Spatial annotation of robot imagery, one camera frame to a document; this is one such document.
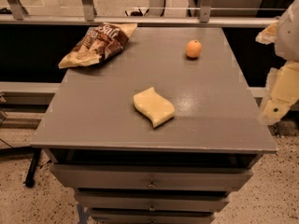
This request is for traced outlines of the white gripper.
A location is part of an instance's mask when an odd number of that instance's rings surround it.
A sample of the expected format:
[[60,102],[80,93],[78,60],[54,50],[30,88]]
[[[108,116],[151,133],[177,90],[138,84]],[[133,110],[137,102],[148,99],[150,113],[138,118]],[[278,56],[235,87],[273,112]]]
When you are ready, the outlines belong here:
[[[278,22],[264,28],[255,38],[261,44],[276,42]],[[262,125],[274,125],[288,113],[299,100],[299,62],[287,61],[279,69],[271,68],[269,98],[262,99],[258,121]]]

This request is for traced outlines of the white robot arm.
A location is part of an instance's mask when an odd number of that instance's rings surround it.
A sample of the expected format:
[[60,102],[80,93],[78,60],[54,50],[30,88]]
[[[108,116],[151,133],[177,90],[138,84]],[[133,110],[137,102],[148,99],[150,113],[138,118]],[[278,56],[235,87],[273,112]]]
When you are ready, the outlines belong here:
[[294,0],[255,40],[274,44],[276,55],[286,61],[279,69],[270,69],[260,104],[258,121],[274,125],[299,101],[299,0]]

